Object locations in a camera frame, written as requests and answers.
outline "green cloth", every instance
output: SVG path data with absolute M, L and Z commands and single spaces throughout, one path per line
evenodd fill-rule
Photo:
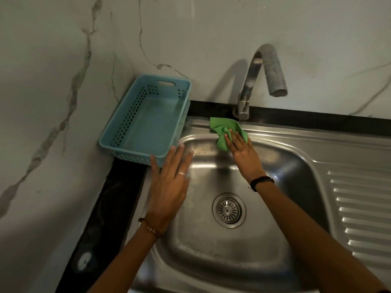
M 219 150 L 228 151 L 228 147 L 224 139 L 224 134 L 227 133 L 228 137 L 232 141 L 232 136 L 229 129 L 232 129 L 234 133 L 239 132 L 246 142 L 248 140 L 247 133 L 242 130 L 239 123 L 233 119 L 211 117 L 209 123 L 210 129 L 214 130 L 220 136 L 217 140 L 217 148 Z

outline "faucet spout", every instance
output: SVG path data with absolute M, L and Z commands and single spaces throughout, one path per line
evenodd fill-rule
M 288 94 L 276 49 L 271 44 L 261 45 L 251 60 L 242 92 L 238 96 L 238 104 L 234 108 L 233 113 L 235 117 L 241 121 L 247 120 L 250 117 L 249 101 L 262 64 L 265 69 L 269 94 L 274 97 L 286 96 Z

